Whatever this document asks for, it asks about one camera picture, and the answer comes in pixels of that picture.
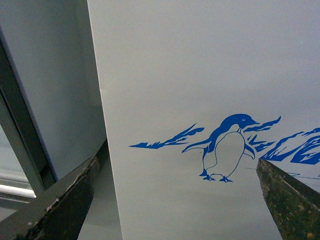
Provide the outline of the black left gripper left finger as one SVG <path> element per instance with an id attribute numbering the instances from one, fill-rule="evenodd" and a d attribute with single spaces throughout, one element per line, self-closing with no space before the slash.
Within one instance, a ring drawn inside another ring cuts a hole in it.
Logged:
<path id="1" fill-rule="evenodd" d="M 94 198 L 94 156 L 0 222 L 2 240 L 76 240 Z"/>

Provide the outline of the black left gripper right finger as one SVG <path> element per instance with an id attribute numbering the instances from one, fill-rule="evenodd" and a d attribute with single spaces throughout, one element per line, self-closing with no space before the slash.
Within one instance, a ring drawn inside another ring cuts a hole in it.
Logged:
<path id="1" fill-rule="evenodd" d="M 320 238 L 320 194 L 267 160 L 256 167 L 262 195 L 284 240 Z"/>

